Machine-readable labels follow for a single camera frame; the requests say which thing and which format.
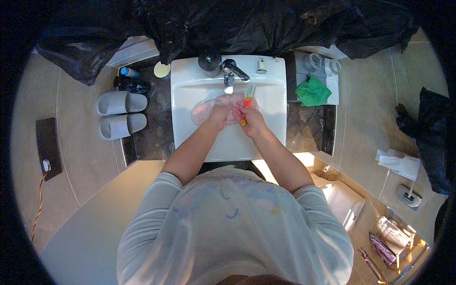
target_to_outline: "slipper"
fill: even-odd
[[[147,118],[141,113],[109,116],[100,121],[98,131],[104,140],[117,140],[131,136],[146,125]]]
[[[147,98],[144,95],[128,91],[109,91],[98,97],[97,113],[100,116],[109,116],[125,113],[136,113],[147,107]]]
[[[239,122],[242,117],[240,111],[244,107],[244,94],[235,93],[230,96],[222,95],[218,96],[215,99],[208,100],[202,104],[196,105],[192,110],[192,120],[195,124],[201,125],[204,123],[209,116],[211,115],[212,108],[214,105],[230,105],[232,107],[231,112],[229,112],[225,124],[234,124]],[[251,109],[259,110],[258,103],[255,99],[252,101]]]

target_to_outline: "black soap dispenser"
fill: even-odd
[[[222,72],[222,56],[220,53],[210,50],[198,58],[198,65],[205,71],[207,77],[216,78]]]

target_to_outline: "tissue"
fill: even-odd
[[[420,159],[411,157],[401,151],[389,149],[387,152],[377,150],[375,160],[378,165],[387,167],[397,174],[415,181],[420,169]]]

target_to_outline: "dark marble countertop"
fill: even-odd
[[[289,64],[290,59],[284,58],[287,98],[290,98],[290,92],[294,92],[296,86],[296,75],[293,64]],[[148,81],[152,87],[146,94],[147,108],[142,111],[147,117],[147,126],[122,139],[127,165],[136,160],[166,160],[174,151],[171,82],[154,75],[154,66],[158,61],[159,57],[152,57],[128,66],[141,71],[140,79]],[[288,101],[286,148],[293,153],[321,150],[332,155],[335,119],[336,106],[301,107],[300,102]]]

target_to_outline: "sink basin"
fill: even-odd
[[[285,145],[286,139],[286,76],[285,60],[251,55],[222,56],[231,58],[250,76],[257,88],[254,98],[264,121],[274,135]],[[258,62],[264,60],[267,74],[257,74]],[[234,81],[234,93],[244,93],[247,83]],[[179,147],[197,128],[192,121],[192,110],[197,104],[224,95],[223,73],[208,78],[198,65],[198,58],[178,59],[171,62],[171,113],[174,143]],[[261,159],[252,140],[239,124],[227,125],[218,134],[206,162]]]

